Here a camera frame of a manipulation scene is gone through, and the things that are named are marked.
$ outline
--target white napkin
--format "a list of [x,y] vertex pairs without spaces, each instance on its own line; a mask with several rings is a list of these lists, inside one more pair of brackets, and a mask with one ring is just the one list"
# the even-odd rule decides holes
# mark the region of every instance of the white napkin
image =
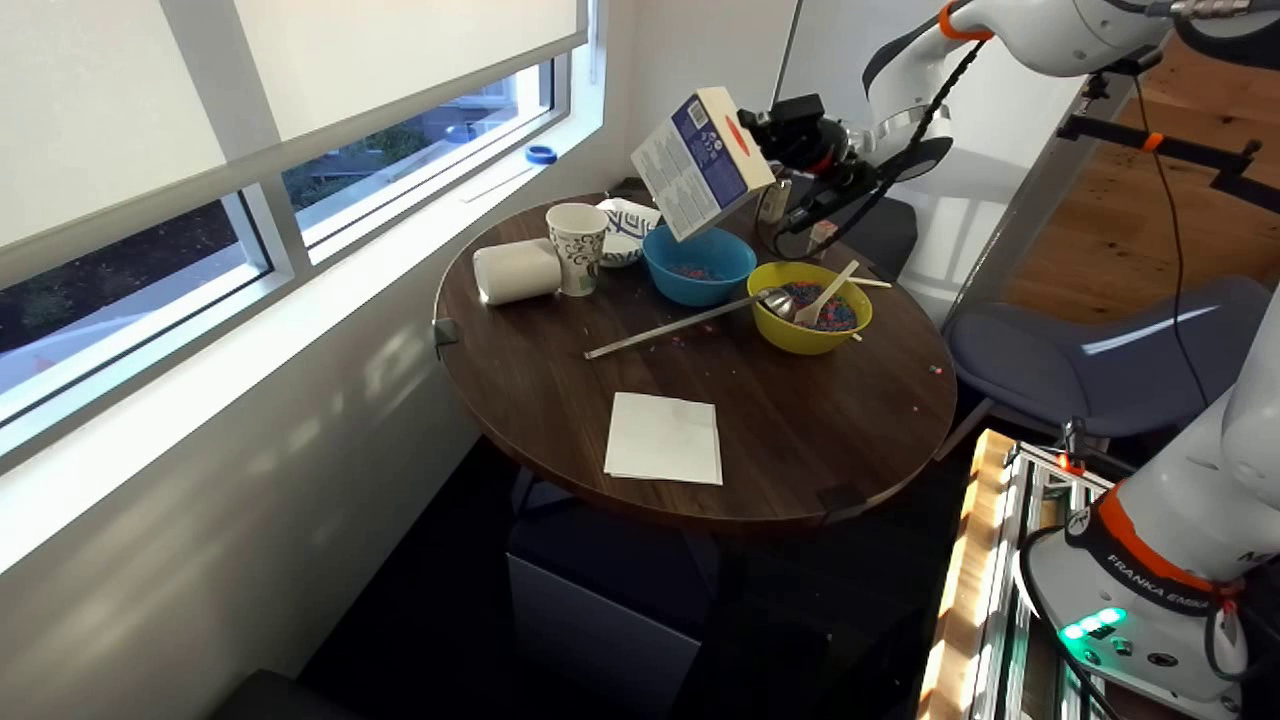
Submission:
[[722,485],[715,405],[613,393],[603,471],[621,479]]

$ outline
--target cup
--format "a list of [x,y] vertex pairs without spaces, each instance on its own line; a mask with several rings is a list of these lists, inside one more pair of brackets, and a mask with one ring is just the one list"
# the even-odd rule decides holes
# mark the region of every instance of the cup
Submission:
[[514,303],[560,289],[560,256],[547,238],[490,245],[471,256],[480,303]]
[[597,203],[551,203],[547,238],[560,256],[560,292],[591,295],[603,256],[608,215]]

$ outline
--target cardboard box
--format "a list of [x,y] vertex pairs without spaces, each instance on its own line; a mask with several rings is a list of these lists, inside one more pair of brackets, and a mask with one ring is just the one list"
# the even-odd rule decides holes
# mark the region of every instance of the cardboard box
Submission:
[[674,238],[713,229],[752,193],[776,185],[757,134],[735,120],[727,88],[692,93],[631,151],[631,164]]

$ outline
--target window sill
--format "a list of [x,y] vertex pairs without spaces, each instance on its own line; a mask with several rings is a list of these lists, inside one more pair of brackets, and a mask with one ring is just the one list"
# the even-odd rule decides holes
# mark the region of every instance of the window sill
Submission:
[[[598,111],[571,111],[537,144],[566,156],[598,132]],[[315,348],[337,324],[353,321],[366,298],[404,278],[440,253],[456,253],[467,235],[495,221],[495,206],[547,167],[525,164],[525,151],[474,173],[422,206],[397,211],[392,222],[366,233],[353,253],[340,253],[309,283],[283,292],[242,324],[184,354],[157,380],[121,396],[48,448],[23,454],[0,475],[0,572],[12,572],[38,543],[72,528],[88,506],[142,475],[177,444],[255,393],[299,350]]]

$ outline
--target window blind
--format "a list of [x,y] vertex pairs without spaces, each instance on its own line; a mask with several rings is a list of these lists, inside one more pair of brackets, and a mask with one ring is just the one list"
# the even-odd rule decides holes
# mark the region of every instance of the window blind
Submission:
[[566,53],[583,0],[4,0],[0,289]]

